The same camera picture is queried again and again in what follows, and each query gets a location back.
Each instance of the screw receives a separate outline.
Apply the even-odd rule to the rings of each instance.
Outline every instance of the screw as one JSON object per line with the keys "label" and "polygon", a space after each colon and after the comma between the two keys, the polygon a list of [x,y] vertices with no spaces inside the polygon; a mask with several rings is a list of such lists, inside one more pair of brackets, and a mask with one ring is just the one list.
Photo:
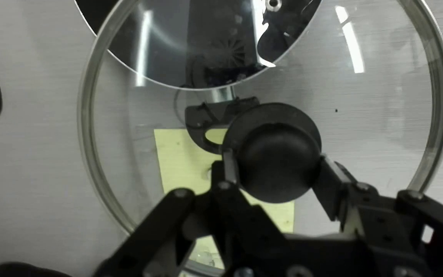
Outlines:
{"label": "screw", "polygon": [[254,271],[251,268],[238,268],[234,277],[254,277]]}
{"label": "screw", "polygon": [[226,191],[231,188],[231,183],[229,182],[220,182],[218,186],[221,191]]}
{"label": "screw", "polygon": [[286,277],[314,277],[314,274],[304,266],[294,265],[287,268]]}
{"label": "screw", "polygon": [[406,196],[414,200],[423,200],[423,194],[420,191],[406,191]]}
{"label": "screw", "polygon": [[369,191],[369,185],[366,185],[366,183],[357,183],[357,188],[358,188],[360,191]]}
{"label": "screw", "polygon": [[397,266],[394,268],[394,277],[421,277],[421,276],[412,268]]}
{"label": "screw", "polygon": [[187,189],[175,189],[174,194],[178,197],[178,199],[183,199],[187,196]]}

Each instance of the glass surface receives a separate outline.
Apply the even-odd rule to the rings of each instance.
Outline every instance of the glass surface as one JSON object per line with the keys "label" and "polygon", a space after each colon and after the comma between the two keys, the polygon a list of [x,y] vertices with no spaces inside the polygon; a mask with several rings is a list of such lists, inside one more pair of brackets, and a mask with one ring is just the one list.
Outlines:
{"label": "glass surface", "polygon": [[[297,106],[323,152],[384,196],[429,183],[443,154],[443,45],[423,2],[271,3],[126,0],[104,23],[80,132],[91,177],[127,231],[169,189],[207,189],[220,157],[191,142],[184,108],[234,97]],[[263,20],[278,12],[274,26]],[[264,209],[286,233],[338,231],[312,193]],[[207,240],[191,259],[221,268]]]}

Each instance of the glass lid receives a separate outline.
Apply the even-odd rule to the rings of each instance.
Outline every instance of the glass lid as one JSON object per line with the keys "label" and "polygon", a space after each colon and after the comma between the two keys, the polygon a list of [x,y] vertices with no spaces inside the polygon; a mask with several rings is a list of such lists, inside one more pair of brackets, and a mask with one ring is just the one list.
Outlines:
{"label": "glass lid", "polygon": [[[304,112],[321,152],[380,194],[424,191],[443,156],[443,42],[427,6],[118,2],[100,28],[80,97],[91,179],[131,233],[167,191],[206,193],[226,128],[237,112],[266,103]],[[244,196],[283,233],[338,231],[312,191],[284,203]],[[186,271],[221,269],[212,240],[198,240]]]}

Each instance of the yellow sticky note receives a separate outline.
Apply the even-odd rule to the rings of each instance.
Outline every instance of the yellow sticky note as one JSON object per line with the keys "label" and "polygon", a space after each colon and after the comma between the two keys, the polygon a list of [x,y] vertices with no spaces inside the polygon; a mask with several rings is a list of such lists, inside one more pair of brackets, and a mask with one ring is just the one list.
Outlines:
{"label": "yellow sticky note", "polygon": [[[169,193],[175,188],[189,188],[195,194],[206,193],[211,183],[211,165],[215,160],[221,160],[221,157],[198,148],[191,140],[186,129],[155,129],[154,136],[163,193]],[[209,131],[207,139],[221,142],[223,136],[224,129],[212,129]],[[261,205],[280,231],[292,233],[295,214],[294,203],[263,203],[247,194],[244,196],[249,203]],[[197,242],[192,259],[204,265],[221,268],[220,256],[211,239]]]}

